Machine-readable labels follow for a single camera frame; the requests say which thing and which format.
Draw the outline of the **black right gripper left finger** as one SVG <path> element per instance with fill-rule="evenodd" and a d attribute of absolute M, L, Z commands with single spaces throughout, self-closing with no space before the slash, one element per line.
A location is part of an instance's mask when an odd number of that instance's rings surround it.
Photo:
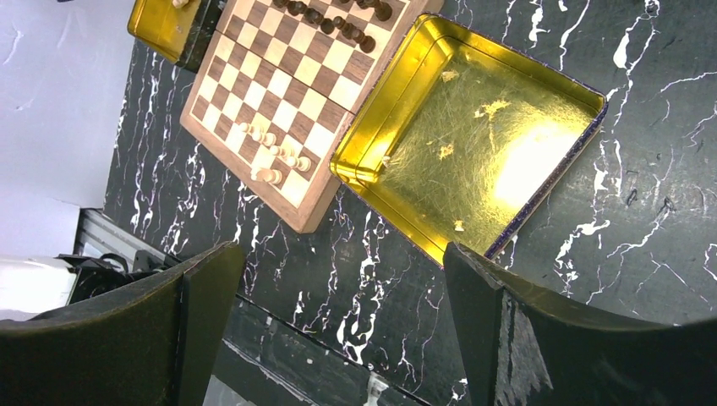
<path fill-rule="evenodd" d="M 1 323 L 4 405 L 200 405 L 244 271 L 234 243 Z"/>

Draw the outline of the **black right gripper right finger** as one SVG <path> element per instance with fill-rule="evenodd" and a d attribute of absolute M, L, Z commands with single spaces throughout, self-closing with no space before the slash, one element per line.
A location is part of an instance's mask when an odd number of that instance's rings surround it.
<path fill-rule="evenodd" d="M 446 289 L 475 405 L 713 405 L 716 322 L 668 326 L 531 283 L 447 245 Z"/>

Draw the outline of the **white chess piece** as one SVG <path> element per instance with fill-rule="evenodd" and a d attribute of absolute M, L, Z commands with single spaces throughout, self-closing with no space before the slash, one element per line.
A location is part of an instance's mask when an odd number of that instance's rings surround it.
<path fill-rule="evenodd" d="M 267 184 L 279 184 L 283 180 L 283 175 L 279 170 L 264 167 L 253 169 L 250 177 L 255 182 Z"/>
<path fill-rule="evenodd" d="M 271 147 L 276 144 L 276 135 L 271 132 L 264 131 L 259 125 L 240 123 L 238 126 L 239 130 L 248 135 L 254 142 L 267 147 Z"/>
<path fill-rule="evenodd" d="M 306 156 L 288 156 L 284 161 L 291 169 L 298 172 L 308 172 L 312 167 L 312 161 Z"/>
<path fill-rule="evenodd" d="M 282 158 L 282 159 L 286 159 L 286 158 L 288 158 L 288 157 L 290 157 L 290 156 L 294 156 L 294 150 L 293 150 L 293 148 L 292 148 L 290 145 L 288 145 L 288 146 L 284 146 L 284 145 L 272 145 L 272 146 L 269 148 L 269 152 L 270 152 L 273 156 L 277 156 L 277 157 L 280 157 L 280 158 Z"/>

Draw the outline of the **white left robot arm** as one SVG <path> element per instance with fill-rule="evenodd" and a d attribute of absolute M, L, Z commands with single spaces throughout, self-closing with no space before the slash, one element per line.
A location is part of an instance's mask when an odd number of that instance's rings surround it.
<path fill-rule="evenodd" d="M 52 257 L 1 258 L 1 319 L 28 321 L 68 305 L 78 275 L 67 261 Z"/>

